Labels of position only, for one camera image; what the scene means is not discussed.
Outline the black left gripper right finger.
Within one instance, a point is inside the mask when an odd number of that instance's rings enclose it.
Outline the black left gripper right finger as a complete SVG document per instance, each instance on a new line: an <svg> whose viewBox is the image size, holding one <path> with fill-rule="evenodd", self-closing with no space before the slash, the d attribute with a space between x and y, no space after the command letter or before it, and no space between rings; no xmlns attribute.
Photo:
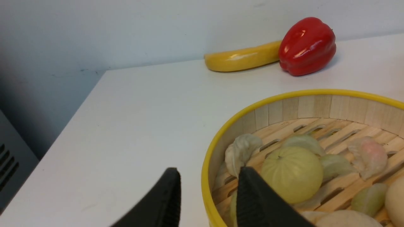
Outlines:
<svg viewBox="0 0 404 227"><path fill-rule="evenodd" d="M313 227L250 166L239 174L236 217L239 227Z"/></svg>

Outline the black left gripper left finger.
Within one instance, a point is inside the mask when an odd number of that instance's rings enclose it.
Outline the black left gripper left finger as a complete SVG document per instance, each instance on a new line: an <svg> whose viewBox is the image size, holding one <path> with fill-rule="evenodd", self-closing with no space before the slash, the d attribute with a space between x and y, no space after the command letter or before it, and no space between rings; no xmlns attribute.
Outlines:
<svg viewBox="0 0 404 227"><path fill-rule="evenodd" d="M167 168L156 184L113 227L178 227L181 216L181 175Z"/></svg>

